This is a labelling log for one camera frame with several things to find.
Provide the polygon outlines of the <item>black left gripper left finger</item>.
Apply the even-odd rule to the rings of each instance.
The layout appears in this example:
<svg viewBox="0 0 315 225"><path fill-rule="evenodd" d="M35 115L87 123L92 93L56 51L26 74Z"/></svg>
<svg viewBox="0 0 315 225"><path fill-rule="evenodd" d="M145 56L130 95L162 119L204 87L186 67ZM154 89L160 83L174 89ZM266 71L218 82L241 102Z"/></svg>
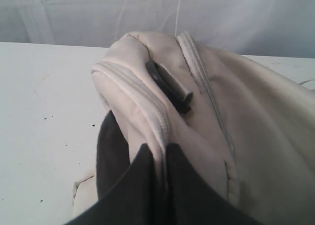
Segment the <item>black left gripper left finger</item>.
<svg viewBox="0 0 315 225"><path fill-rule="evenodd" d="M155 187L153 155L141 145L131 166L95 205L69 225L165 225L167 218Z"/></svg>

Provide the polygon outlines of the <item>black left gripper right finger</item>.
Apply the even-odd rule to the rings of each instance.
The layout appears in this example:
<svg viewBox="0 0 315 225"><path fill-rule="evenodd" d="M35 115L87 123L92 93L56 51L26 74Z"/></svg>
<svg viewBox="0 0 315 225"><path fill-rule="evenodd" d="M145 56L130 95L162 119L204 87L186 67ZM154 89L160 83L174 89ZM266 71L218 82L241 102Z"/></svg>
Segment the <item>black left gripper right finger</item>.
<svg viewBox="0 0 315 225"><path fill-rule="evenodd" d="M169 217L173 225L259 225L216 193L178 144L166 149Z"/></svg>

